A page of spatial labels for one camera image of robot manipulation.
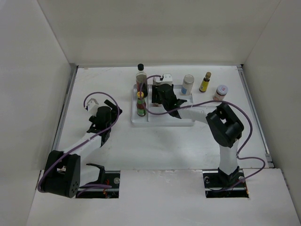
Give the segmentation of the orange spice jar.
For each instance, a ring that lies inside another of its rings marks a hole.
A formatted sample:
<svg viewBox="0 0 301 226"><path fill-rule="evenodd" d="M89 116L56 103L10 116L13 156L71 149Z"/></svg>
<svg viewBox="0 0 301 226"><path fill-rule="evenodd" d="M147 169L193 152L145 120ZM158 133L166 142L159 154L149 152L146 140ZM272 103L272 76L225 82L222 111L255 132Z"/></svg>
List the orange spice jar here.
<svg viewBox="0 0 301 226"><path fill-rule="evenodd" d="M158 103L153 103L153 104L152 104L152 106L153 106L153 107L160 107L160 106L161 106L161 104L158 104Z"/></svg>
<svg viewBox="0 0 301 226"><path fill-rule="evenodd" d="M219 85L217 88L216 88L216 91L213 95L213 100L215 101L221 101L225 98L225 96L227 95L228 93L228 87L226 85Z"/></svg>

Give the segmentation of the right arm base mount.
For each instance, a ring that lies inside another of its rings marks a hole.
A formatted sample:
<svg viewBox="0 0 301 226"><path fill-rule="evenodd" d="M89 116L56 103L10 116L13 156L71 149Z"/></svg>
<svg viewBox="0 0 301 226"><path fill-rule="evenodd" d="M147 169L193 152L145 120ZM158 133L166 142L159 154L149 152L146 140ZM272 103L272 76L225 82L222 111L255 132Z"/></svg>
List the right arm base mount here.
<svg viewBox="0 0 301 226"><path fill-rule="evenodd" d="M237 169L231 175L217 170L204 170L203 181L206 198L249 198L245 175Z"/></svg>

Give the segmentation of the orange spice jar back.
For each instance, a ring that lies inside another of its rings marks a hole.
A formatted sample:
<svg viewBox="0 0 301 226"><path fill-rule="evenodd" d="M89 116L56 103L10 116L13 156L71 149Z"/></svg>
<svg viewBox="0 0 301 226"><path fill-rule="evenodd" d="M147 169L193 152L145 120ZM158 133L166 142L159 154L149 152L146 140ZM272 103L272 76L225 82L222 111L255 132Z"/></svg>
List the orange spice jar back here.
<svg viewBox="0 0 301 226"><path fill-rule="evenodd" d="M225 96L227 95L228 93L228 87L226 85L219 85L217 88L216 88L216 91L213 95L213 100L215 101L221 101L225 98Z"/></svg>

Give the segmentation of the orange spice jar front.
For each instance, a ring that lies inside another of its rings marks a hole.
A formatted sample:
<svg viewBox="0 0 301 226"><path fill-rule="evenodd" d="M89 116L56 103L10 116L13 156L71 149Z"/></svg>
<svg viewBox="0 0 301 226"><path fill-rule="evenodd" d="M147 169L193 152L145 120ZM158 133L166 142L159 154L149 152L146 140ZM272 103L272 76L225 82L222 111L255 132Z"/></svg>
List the orange spice jar front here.
<svg viewBox="0 0 301 226"><path fill-rule="evenodd" d="M158 103L153 103L153 104L152 104L152 106L153 106L153 107L160 107L160 106L161 106L161 104L158 104Z"/></svg>

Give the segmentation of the small yellow oil bottle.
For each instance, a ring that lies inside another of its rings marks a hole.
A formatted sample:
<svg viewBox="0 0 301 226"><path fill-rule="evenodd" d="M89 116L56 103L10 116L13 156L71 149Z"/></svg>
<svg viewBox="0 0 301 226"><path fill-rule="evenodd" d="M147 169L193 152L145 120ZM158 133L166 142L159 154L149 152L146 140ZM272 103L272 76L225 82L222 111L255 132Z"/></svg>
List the small yellow oil bottle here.
<svg viewBox="0 0 301 226"><path fill-rule="evenodd" d="M208 84L210 82L210 78L211 78L211 73L207 72L205 74L205 77L202 80L202 83L201 83L200 87L199 87L200 92L206 92Z"/></svg>

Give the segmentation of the dark soy sauce bottle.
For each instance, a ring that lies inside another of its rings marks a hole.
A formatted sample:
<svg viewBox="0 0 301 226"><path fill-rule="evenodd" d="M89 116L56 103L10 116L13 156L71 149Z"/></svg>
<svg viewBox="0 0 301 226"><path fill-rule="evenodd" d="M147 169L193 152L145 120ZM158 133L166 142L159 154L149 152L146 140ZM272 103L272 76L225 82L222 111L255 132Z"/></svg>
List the dark soy sauce bottle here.
<svg viewBox="0 0 301 226"><path fill-rule="evenodd" d="M144 95L144 98L146 98L148 96L147 74L144 71L143 64L138 64L137 69L138 69L138 73L136 74L137 91L142 92Z"/></svg>

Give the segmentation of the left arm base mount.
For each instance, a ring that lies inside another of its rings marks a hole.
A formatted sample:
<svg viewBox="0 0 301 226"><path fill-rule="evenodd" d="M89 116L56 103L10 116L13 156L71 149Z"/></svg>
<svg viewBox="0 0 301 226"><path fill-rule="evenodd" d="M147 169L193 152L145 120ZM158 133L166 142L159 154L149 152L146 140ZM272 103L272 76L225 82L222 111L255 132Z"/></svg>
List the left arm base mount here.
<svg viewBox="0 0 301 226"><path fill-rule="evenodd" d="M120 171L106 171L102 165L88 163L81 169L79 199L119 198Z"/></svg>

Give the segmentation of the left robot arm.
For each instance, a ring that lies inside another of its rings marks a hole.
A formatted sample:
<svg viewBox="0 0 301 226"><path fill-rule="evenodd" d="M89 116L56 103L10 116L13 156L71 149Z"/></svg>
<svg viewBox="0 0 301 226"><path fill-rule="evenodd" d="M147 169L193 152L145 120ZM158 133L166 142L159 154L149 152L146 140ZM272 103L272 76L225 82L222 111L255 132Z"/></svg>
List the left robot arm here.
<svg viewBox="0 0 301 226"><path fill-rule="evenodd" d="M103 189L104 194L107 194L109 189L115 187L107 178L104 166L86 163L85 159L104 146L122 110L109 100L99 106L92 99L86 109L91 114L89 129L72 146L49 153L44 174L38 183L41 193L73 198L90 189Z"/></svg>

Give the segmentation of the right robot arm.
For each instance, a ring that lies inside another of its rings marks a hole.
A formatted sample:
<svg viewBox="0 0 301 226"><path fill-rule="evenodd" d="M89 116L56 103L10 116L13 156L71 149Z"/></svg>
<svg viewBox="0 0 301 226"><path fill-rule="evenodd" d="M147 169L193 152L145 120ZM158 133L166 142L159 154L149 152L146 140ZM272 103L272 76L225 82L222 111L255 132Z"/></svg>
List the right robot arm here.
<svg viewBox="0 0 301 226"><path fill-rule="evenodd" d="M202 122L209 126L220 147L218 181L223 186L230 186L238 178L238 142L244 130L243 123L230 106L227 103L221 103L216 108L188 105L181 108L186 100L176 97L173 85L162 84L153 86L152 89L170 116Z"/></svg>

